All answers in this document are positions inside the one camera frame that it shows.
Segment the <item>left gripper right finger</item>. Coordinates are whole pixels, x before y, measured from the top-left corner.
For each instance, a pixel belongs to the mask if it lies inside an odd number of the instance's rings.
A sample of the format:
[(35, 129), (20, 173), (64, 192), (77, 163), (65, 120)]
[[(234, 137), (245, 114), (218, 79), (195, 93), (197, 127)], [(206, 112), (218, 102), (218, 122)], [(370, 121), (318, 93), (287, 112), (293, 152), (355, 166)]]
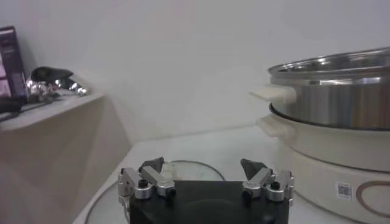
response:
[(262, 196), (269, 201), (293, 204), (295, 178), (291, 171), (281, 170), (278, 173), (264, 163), (249, 159), (240, 160), (247, 180), (242, 183), (242, 198), (246, 203)]

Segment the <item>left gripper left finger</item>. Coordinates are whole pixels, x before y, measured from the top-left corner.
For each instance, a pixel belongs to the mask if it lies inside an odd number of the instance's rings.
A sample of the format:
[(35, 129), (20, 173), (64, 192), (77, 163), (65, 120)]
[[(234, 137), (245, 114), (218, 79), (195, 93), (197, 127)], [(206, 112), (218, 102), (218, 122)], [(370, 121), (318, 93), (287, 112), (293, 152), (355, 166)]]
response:
[(159, 157), (145, 161), (137, 170), (125, 167), (119, 171), (118, 199), (127, 222), (131, 222), (131, 199), (148, 200), (152, 197), (154, 189), (157, 195), (165, 199), (176, 195), (175, 182), (161, 174), (164, 163), (164, 157)]

